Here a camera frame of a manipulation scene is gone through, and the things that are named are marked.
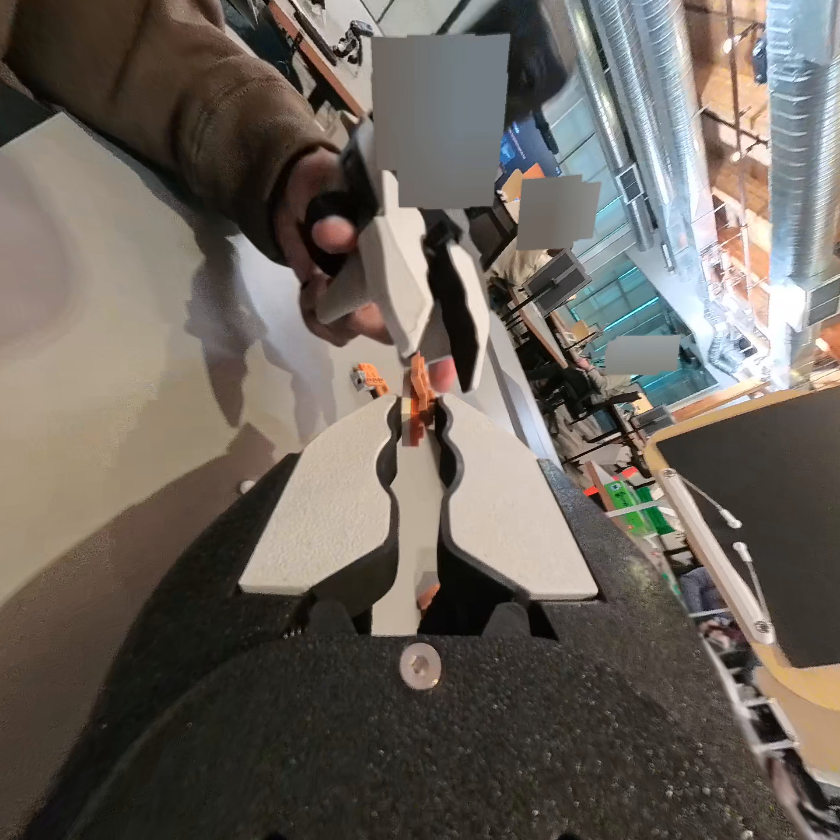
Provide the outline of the orange plate assembly grey underside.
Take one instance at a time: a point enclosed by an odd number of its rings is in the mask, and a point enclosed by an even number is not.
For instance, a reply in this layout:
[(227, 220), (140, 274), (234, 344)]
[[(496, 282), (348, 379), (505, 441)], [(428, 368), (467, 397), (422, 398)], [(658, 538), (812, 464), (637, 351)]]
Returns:
[(424, 357), (415, 353), (404, 372), (401, 399), (402, 444), (415, 448), (434, 426), (437, 395)]

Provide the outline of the white metal bar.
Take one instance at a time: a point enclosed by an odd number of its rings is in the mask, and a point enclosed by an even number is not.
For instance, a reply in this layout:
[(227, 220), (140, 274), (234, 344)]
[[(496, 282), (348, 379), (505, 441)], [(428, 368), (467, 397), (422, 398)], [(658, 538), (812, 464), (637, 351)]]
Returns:
[(731, 551), (739, 557), (740, 565), (732, 564), (687, 483), (671, 468), (660, 470), (656, 478), (681, 521), (695, 556), (709, 571), (721, 599), (744, 635), (751, 644), (773, 645), (774, 625), (747, 544), (736, 541), (732, 545)]

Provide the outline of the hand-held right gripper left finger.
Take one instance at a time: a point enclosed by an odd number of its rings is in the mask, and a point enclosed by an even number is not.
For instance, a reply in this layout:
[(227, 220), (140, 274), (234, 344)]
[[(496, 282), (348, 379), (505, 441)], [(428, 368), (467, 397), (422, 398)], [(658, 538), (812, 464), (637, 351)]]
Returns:
[(383, 597), (398, 564), (401, 404), (385, 395), (300, 453), (239, 588), (249, 594)]

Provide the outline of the black office chair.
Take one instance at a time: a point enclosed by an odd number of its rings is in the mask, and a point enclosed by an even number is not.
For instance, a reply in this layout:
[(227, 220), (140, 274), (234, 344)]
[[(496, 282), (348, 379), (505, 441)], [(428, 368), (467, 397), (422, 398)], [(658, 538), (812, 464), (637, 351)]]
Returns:
[(539, 388), (539, 399), (550, 409), (563, 405), (573, 423), (590, 415), (626, 403), (633, 392), (606, 393), (606, 386), (598, 383), (594, 373), (577, 367), (559, 368), (549, 375)]

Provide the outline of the black wooden-edged table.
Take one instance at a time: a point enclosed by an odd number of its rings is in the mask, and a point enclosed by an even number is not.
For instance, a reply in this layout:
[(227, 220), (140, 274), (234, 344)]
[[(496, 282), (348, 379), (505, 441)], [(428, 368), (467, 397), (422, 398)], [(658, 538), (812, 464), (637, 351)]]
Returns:
[(753, 644), (801, 694), (838, 693), (839, 389), (777, 392), (656, 433), (655, 475), (674, 469), (732, 564), (747, 544), (776, 641)]

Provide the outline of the long silver air duct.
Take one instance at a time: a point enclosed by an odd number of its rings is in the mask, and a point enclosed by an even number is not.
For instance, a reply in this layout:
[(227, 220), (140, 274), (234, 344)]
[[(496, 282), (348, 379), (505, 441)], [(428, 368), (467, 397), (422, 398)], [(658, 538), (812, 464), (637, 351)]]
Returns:
[(567, 1), (581, 83), (590, 101), (595, 131), (602, 143), (605, 163), (624, 206), (637, 249), (655, 245), (647, 196), (634, 155), (628, 149), (615, 99), (607, 82), (590, 19), (581, 1)]
[(718, 237), (683, 3), (601, 2), (600, 16), (667, 245), (682, 277), (705, 280)]

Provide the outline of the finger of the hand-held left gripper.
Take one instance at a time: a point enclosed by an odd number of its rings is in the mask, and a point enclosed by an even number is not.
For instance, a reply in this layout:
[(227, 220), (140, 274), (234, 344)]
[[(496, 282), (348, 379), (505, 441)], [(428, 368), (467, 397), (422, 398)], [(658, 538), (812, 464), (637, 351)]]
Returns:
[(487, 353), (490, 311), (485, 281), (471, 255), (457, 243), (426, 245), (433, 310), (425, 331), (425, 359), (450, 357), (462, 393), (480, 383)]
[(371, 225), (371, 289), (399, 356), (419, 350), (434, 302), (427, 280), (421, 214), (396, 208)]

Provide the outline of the grey monitor back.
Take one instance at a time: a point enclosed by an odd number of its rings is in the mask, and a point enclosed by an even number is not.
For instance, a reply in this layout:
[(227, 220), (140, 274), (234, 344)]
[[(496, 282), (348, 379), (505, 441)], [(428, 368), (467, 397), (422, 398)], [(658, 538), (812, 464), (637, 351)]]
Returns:
[(543, 316), (564, 305), (592, 281), (577, 257), (558, 249), (524, 284), (526, 305), (533, 304)]

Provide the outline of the person's left hand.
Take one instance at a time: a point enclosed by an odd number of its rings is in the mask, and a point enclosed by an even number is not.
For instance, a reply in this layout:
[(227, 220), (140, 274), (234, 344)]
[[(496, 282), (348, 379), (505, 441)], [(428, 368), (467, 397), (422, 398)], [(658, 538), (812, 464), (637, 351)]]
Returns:
[[(303, 156), (290, 169), (285, 192), (275, 215), (276, 239), (287, 265), (300, 282), (299, 306), (308, 330), (336, 347), (365, 337), (382, 344), (393, 344), (383, 316), (373, 303), (367, 303), (341, 319), (323, 324), (317, 306), (327, 291), (331, 278), (316, 265), (301, 238), (308, 205), (318, 195), (344, 189), (340, 159), (336, 153), (318, 148)], [(312, 241), (326, 252), (355, 255), (355, 227), (343, 217), (326, 217), (314, 225)], [(452, 358), (447, 357), (427, 367), (429, 381), (436, 392), (450, 392), (457, 374)]]

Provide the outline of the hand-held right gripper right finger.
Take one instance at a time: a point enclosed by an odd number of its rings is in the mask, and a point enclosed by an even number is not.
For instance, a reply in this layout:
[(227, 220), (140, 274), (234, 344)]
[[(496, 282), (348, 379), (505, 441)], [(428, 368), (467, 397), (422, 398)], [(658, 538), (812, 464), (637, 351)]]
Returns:
[(459, 561), (536, 602), (598, 587), (536, 455), (454, 395), (437, 399), (440, 536)]

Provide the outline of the large silver duct with vents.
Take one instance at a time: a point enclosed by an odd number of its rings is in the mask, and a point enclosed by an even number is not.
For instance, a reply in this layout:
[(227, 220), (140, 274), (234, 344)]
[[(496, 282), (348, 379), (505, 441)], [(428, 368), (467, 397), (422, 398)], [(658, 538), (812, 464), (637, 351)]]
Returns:
[(837, 310), (838, 1), (768, 2), (770, 280), (796, 331)]

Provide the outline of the person's left forearm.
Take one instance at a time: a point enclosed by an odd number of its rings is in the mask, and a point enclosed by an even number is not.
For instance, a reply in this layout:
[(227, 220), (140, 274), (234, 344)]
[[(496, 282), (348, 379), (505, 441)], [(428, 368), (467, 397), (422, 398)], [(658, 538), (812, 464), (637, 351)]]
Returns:
[(264, 255), (306, 271), (291, 172), (333, 151), (304, 97), (225, 31), (219, 2), (2, 2), (2, 79), (168, 171)]

